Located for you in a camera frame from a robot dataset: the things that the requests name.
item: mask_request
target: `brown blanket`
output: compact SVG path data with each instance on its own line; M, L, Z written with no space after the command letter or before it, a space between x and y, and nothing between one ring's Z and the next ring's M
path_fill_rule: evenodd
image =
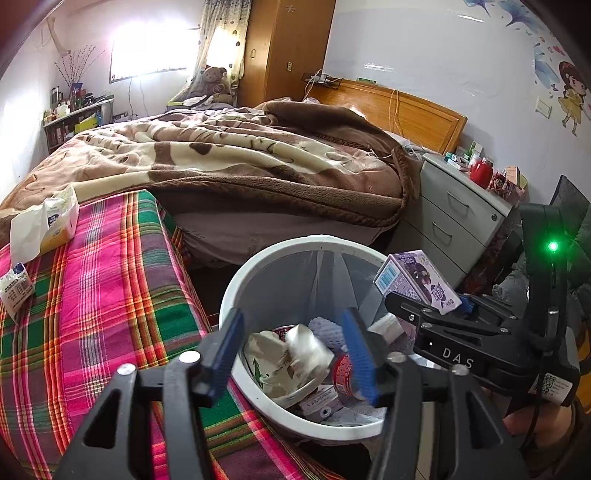
M418 195L418 162L352 111L279 101L260 108L170 112L76 135L4 199L0 244L12 209L70 183L80 203L147 188L174 215L232 202L374 227L395 224Z

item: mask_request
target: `red jar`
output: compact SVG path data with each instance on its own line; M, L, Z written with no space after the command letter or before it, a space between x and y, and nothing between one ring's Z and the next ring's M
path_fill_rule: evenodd
M492 162L488 158L479 160L470 171L470 180L483 189L488 187L492 178Z

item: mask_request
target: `plaid bedsheet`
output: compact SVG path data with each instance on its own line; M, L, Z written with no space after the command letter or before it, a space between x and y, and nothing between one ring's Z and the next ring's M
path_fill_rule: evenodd
M144 190L82 207L72 241L26 265L35 293L18 326L0 306L0 434L32 476L51 478L120 364L165 364L208 333L181 243ZM0 274L8 248L0 250ZM155 404L158 479L168 477L161 412ZM278 437L232 381L202 416L220 480L337 478Z

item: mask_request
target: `white trash can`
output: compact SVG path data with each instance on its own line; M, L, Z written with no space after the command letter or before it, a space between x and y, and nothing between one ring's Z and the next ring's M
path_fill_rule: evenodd
M340 323L343 309L359 309L366 325L386 314L374 277L386 257L369 247L328 235L287 240L250 258L228 285L220 324L237 307L244 314L246 338L285 325L307 325L315 317ZM248 401L288 431L327 445L359 443L379 436L382 421L333 427L302 419L267 397L251 377L242 350L232 377Z

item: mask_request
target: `wooden headboard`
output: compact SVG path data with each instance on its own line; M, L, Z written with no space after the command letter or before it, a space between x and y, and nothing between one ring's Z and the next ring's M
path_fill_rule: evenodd
M351 80L343 80L338 89L314 85L310 96L325 105L354 107L383 130L441 154L455 151L468 120L429 100Z

